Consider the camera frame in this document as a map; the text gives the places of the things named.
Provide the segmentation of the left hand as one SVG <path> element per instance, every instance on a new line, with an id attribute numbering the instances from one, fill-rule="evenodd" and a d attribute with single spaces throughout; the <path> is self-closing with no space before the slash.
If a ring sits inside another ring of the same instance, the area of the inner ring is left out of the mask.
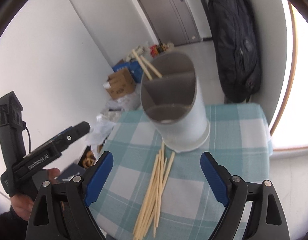
<path id="1" fill-rule="evenodd" d="M 52 184 L 58 184 L 56 178 L 61 174 L 58 168 L 51 168 L 47 170 L 48 180 Z M 10 198 L 11 205 L 15 213 L 23 220 L 28 221 L 31 215 L 31 211 L 34 205 L 33 200 L 24 194 L 15 194 Z"/>

